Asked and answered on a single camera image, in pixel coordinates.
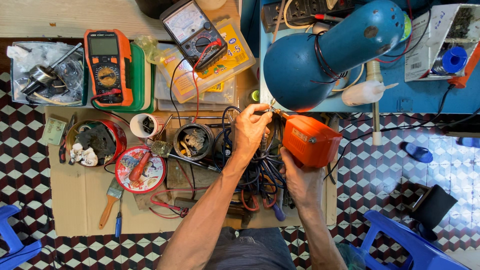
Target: white cup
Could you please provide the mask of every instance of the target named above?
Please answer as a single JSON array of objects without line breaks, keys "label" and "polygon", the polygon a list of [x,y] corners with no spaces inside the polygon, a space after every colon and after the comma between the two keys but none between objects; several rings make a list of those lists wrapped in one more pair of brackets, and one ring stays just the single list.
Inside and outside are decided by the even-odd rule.
[{"label": "white cup", "polygon": [[[144,129],[143,121],[145,118],[150,118],[150,121],[153,122],[153,131],[148,133]],[[159,133],[163,127],[165,126],[165,122],[160,116],[152,115],[150,113],[140,113],[132,117],[130,121],[130,130],[132,133],[140,138],[150,138],[157,133]]]}]

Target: hand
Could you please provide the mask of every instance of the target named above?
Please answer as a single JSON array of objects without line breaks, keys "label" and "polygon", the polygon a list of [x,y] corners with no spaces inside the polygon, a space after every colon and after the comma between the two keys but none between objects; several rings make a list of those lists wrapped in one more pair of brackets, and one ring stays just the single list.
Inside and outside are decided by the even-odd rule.
[{"label": "hand", "polygon": [[280,149],[280,154],[285,164],[280,173],[286,174],[288,191],[299,212],[321,211],[324,169],[297,167],[292,154],[285,147]]},{"label": "hand", "polygon": [[272,121],[272,112],[263,115],[253,114],[259,110],[266,110],[268,104],[251,104],[232,123],[233,148],[232,156],[240,156],[243,159],[252,159],[255,151],[260,145],[262,134],[270,133],[266,125]]}]

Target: electrical outlet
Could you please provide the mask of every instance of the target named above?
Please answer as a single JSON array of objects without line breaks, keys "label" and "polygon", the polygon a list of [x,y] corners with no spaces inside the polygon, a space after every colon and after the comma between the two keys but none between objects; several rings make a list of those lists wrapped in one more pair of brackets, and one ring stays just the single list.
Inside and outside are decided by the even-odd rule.
[{"label": "electrical outlet", "polygon": [[[271,33],[275,30],[276,23],[280,18],[279,30],[287,29],[283,12],[280,11],[281,2],[265,4],[261,11],[261,20],[264,25],[265,32]],[[327,8],[324,0],[294,0],[287,8],[287,21],[291,25],[311,25],[318,20],[314,15],[324,13],[341,17],[347,15],[355,5],[353,0],[338,0],[332,10]]]}]

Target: digital multimeter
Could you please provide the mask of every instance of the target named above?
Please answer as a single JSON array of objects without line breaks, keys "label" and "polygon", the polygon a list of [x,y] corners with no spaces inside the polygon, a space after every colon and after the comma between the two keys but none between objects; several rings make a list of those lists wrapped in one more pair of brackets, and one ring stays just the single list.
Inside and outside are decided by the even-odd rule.
[{"label": "digital multimeter", "polygon": [[127,37],[117,29],[91,30],[84,34],[85,53],[93,95],[120,89],[117,94],[105,95],[94,102],[100,107],[130,106],[133,102],[130,87],[132,53]]},{"label": "digital multimeter", "polygon": [[178,1],[160,15],[160,20],[192,66],[209,43],[221,40],[221,46],[212,46],[205,51],[196,71],[205,71],[226,55],[227,43],[195,0]]}]

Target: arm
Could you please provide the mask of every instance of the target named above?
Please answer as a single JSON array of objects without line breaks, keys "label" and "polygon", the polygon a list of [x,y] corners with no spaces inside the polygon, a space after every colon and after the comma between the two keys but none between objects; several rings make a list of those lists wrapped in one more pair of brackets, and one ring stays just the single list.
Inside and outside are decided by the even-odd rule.
[{"label": "arm", "polygon": [[233,148],[220,176],[207,189],[170,238],[157,269],[202,269],[220,235],[228,206],[240,177],[260,144],[272,113],[254,115],[268,104],[248,106],[233,123]]},{"label": "arm", "polygon": [[299,168],[285,147],[280,153],[285,164],[280,172],[286,174],[288,190],[308,237],[312,269],[346,270],[322,213],[323,168]]}]

